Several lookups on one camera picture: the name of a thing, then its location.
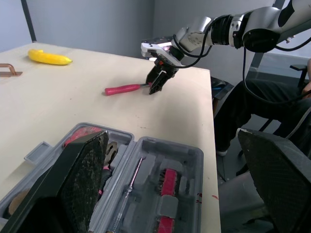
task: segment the cable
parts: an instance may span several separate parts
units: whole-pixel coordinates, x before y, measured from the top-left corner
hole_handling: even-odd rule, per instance
[[[190,54],[190,53],[184,51],[183,48],[182,48],[182,47],[179,45],[179,43],[177,42],[176,36],[175,36],[175,35],[173,36],[174,42],[175,42],[176,46],[178,47],[178,49],[180,49],[180,51],[181,51],[183,54],[185,54],[185,55],[187,55],[187,56],[189,56],[189,57],[195,57],[195,58],[197,58],[197,60],[196,60],[195,62],[193,62],[193,63],[191,63],[191,64],[189,64],[189,65],[186,65],[186,66],[175,66],[175,65],[171,65],[171,64],[169,64],[168,62],[164,61],[164,60],[163,60],[159,55],[157,55],[156,53],[151,53],[151,55],[154,56],[154,57],[156,57],[157,59],[159,59],[160,61],[162,61],[162,62],[165,63],[166,65],[168,65],[168,66],[170,66],[170,67],[173,67],[173,68],[185,69],[185,68],[189,68],[189,67],[194,66],[195,64],[197,64],[197,63],[200,61],[200,59],[201,59],[202,57],[206,57],[206,56],[209,54],[209,52],[210,52],[212,46],[210,46],[210,47],[208,48],[207,52],[206,52],[205,54],[203,54],[203,53],[204,53],[205,42],[206,42],[206,39],[207,39],[208,32],[209,32],[209,30],[212,28],[212,26],[213,26],[218,20],[220,20],[220,19],[223,18],[223,17],[227,17],[227,15],[226,15],[226,16],[220,16],[220,17],[216,18],[216,19],[215,19],[214,21],[212,21],[212,22],[209,24],[209,26],[207,27],[207,30],[206,30],[206,32],[205,32],[205,34],[204,34],[204,38],[203,38],[203,42],[202,42],[202,49],[201,49],[200,55],[192,55],[192,54]]]
[[[308,110],[304,113],[304,115],[302,116],[302,118],[300,119],[296,127],[293,129],[293,131],[291,131],[290,134],[287,135],[286,139],[289,139],[299,129],[299,127],[304,122],[304,120],[306,119],[306,117],[309,115],[310,112],[311,112],[311,107],[308,108]]]
[[[286,48],[282,48],[282,47],[279,47],[279,46],[276,46],[275,48],[278,49],[278,50],[281,50],[281,51],[291,52],[291,51],[294,51],[294,50],[297,50],[297,49],[300,49],[300,48],[304,47],[310,41],[311,41],[311,37],[308,40],[306,40],[305,42],[303,42],[301,45],[298,45],[295,48],[286,49]]]
[[[229,15],[220,16],[220,17],[216,18],[214,21],[212,21],[212,22],[209,24],[209,26],[207,27],[207,29],[206,29],[206,31],[205,31],[205,34],[204,34],[204,37],[207,37],[209,30],[212,28],[212,26],[213,26],[218,20],[220,20],[220,19],[222,19],[222,18],[224,18],[224,17],[227,17],[227,16],[229,16]],[[186,52],[186,51],[180,46],[180,44],[178,43],[175,34],[173,35],[173,40],[174,40],[174,42],[175,42],[177,48],[178,48],[184,55],[187,55],[188,57],[202,58],[202,57],[206,57],[206,56],[208,55],[208,52],[206,52],[204,55],[193,55],[193,54],[191,54],[191,53]]]
[[[210,46],[207,50],[207,54],[209,53],[209,51],[211,50],[212,46]],[[195,64],[197,64],[201,58],[198,58],[196,59],[195,62],[191,63],[190,65],[186,65],[186,66],[175,66],[175,65],[171,65],[171,64],[168,64],[166,61],[164,61],[159,55],[157,55],[156,53],[151,53],[152,56],[156,57],[157,59],[159,59],[160,61],[162,61],[163,63],[165,63],[167,66],[170,66],[170,67],[173,67],[173,68],[179,68],[179,69],[185,69],[185,68],[189,68],[189,67],[192,67],[194,66]]]
[[[264,103],[268,103],[268,104],[286,104],[286,103],[290,103],[290,102],[294,102],[294,101],[297,101],[297,100],[300,100],[302,99],[303,97],[307,96],[308,94],[311,94],[311,90],[306,92],[305,94],[302,94],[302,95],[299,95],[297,96],[296,98],[294,99],[291,99],[291,100],[287,100],[287,101],[282,101],[282,102],[271,102],[271,101],[268,101],[268,100],[265,100],[259,96],[257,96],[256,94],[254,94],[246,85],[246,78],[245,78],[245,63],[246,63],[246,48],[244,47],[244,59],[243,59],[243,85],[244,85],[244,88],[245,90],[251,95],[253,96],[254,98],[264,102]]]
[[[195,58],[202,58],[202,57],[206,57],[208,55],[208,53],[206,52],[205,54],[203,54],[202,56],[200,55],[193,55],[191,53],[188,53],[186,51],[184,51],[184,49],[179,45],[179,43],[177,42],[177,39],[176,39],[176,35],[174,34],[173,35],[173,40],[177,46],[177,48],[184,54],[184,55],[187,55],[188,57],[195,57]]]

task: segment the black pants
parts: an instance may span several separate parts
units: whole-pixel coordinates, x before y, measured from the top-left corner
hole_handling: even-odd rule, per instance
[[[256,95],[273,102],[293,99],[302,91],[302,88],[295,86],[263,80],[247,80],[247,86]],[[264,103],[248,94],[241,82],[230,93],[214,119],[216,149],[228,149],[237,129],[246,124],[252,114],[280,121],[281,125],[274,134],[285,138],[310,107],[311,99],[283,105]],[[289,140],[311,158],[311,114]]]

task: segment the wooden table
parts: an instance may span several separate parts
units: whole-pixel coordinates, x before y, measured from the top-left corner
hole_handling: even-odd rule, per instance
[[[68,56],[68,66],[30,61],[29,49]],[[106,87],[143,83],[153,62],[33,43],[0,53],[19,77],[0,78],[0,198],[32,169],[23,160],[36,145],[55,145],[80,122],[156,137],[204,152],[201,232],[220,232],[209,70],[181,69],[161,92],[103,96]]]

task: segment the black cable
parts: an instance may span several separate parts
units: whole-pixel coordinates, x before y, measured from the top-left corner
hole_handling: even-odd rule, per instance
[[[184,54],[184,55],[187,55],[188,57],[195,57],[195,58],[202,58],[202,57],[206,57],[208,55],[208,53],[206,52],[205,54],[203,54],[202,56],[200,55],[193,55],[191,53],[188,53],[186,51],[184,51],[184,49],[180,46],[180,44],[177,42],[177,39],[176,39],[176,35],[174,34],[173,35],[173,40],[177,46],[177,48]]]
[[[294,101],[297,101],[297,100],[300,100],[302,99],[303,97],[307,96],[308,94],[311,94],[311,90],[306,92],[305,94],[302,94],[302,95],[299,95],[297,96],[296,98],[294,99],[291,99],[291,100],[287,100],[287,101],[283,101],[283,102],[271,102],[271,101],[268,101],[268,100],[265,100],[259,96],[257,96],[256,94],[254,94],[246,85],[246,78],[245,78],[245,63],[246,63],[246,48],[244,47],[244,59],[243,59],[243,85],[244,85],[244,88],[245,90],[251,95],[253,96],[254,98],[262,101],[262,102],[265,102],[265,103],[268,103],[268,104],[286,104],[286,103],[290,103],[290,102],[294,102]]]
[[[211,50],[212,46],[210,46],[206,52],[206,54],[209,53],[209,51]],[[157,59],[159,59],[160,61],[162,61],[163,63],[165,63],[167,66],[169,67],[173,67],[173,68],[178,68],[178,69],[185,69],[185,68],[189,68],[189,67],[192,67],[194,66],[195,64],[197,64],[200,60],[201,60],[201,57],[199,57],[198,59],[196,59],[195,62],[191,63],[190,65],[186,65],[186,66],[175,66],[175,65],[171,65],[169,63],[167,63],[166,61],[164,61],[159,55],[157,55],[156,53],[153,54],[151,53],[152,56],[156,57]]]
[[[212,28],[212,26],[213,26],[218,20],[220,20],[220,19],[222,19],[222,18],[224,18],[224,17],[227,17],[227,16],[228,16],[228,15],[220,16],[220,17],[216,18],[214,21],[212,21],[212,22],[209,24],[209,26],[207,27],[207,29],[206,29],[206,31],[205,31],[205,34],[204,34],[204,37],[207,38],[207,35],[208,35],[209,30]],[[174,40],[174,42],[175,42],[177,48],[178,48],[184,55],[187,55],[188,57],[202,58],[202,57],[206,57],[206,56],[208,55],[208,52],[206,52],[204,55],[193,55],[193,54],[191,54],[191,53],[186,52],[186,51],[180,46],[180,44],[178,43],[175,34],[173,35],[173,40]]]
[[[305,42],[303,42],[301,45],[298,45],[295,48],[287,49],[287,48],[282,48],[282,47],[276,46],[276,49],[281,50],[281,51],[291,52],[291,51],[294,51],[294,50],[297,50],[299,48],[304,47],[310,41],[311,41],[311,37],[308,40],[306,40]]]
[[[181,51],[183,54],[185,54],[185,55],[187,55],[187,56],[189,56],[189,57],[196,57],[197,60],[196,60],[195,62],[193,62],[193,63],[191,63],[191,64],[189,64],[189,65],[186,65],[186,66],[175,66],[175,65],[171,65],[171,64],[169,64],[168,62],[164,61],[164,60],[163,60],[159,55],[157,55],[156,53],[152,54],[152,56],[156,57],[157,59],[159,59],[160,61],[162,61],[162,62],[165,63],[166,65],[168,65],[168,66],[170,66],[170,67],[173,67],[173,68],[185,69],[185,68],[189,68],[189,67],[194,66],[195,64],[197,64],[197,63],[200,61],[200,59],[201,59],[202,57],[206,57],[206,56],[209,54],[209,52],[210,52],[212,46],[210,46],[210,47],[208,48],[207,52],[206,52],[205,54],[203,54],[203,53],[204,53],[205,42],[206,42],[206,39],[207,39],[208,32],[209,32],[209,30],[212,28],[212,26],[213,26],[218,20],[220,20],[220,19],[223,18],[223,17],[227,17],[227,16],[220,16],[220,17],[218,17],[217,19],[215,19],[214,21],[212,21],[212,22],[209,24],[209,26],[207,27],[207,30],[206,30],[206,32],[205,32],[205,34],[204,34],[204,38],[203,38],[203,42],[202,42],[202,49],[201,49],[200,55],[192,55],[192,54],[187,53],[186,51],[184,51],[184,50],[182,49],[182,47],[179,45],[179,43],[177,42],[177,40],[176,40],[176,38],[175,38],[175,35],[173,36],[174,42],[175,42],[176,46],[180,49],[180,51]]]

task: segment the table leg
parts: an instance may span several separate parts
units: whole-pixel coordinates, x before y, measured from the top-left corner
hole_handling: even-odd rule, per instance
[[[218,99],[213,98],[213,113],[214,114],[216,112],[217,104],[218,104]]]

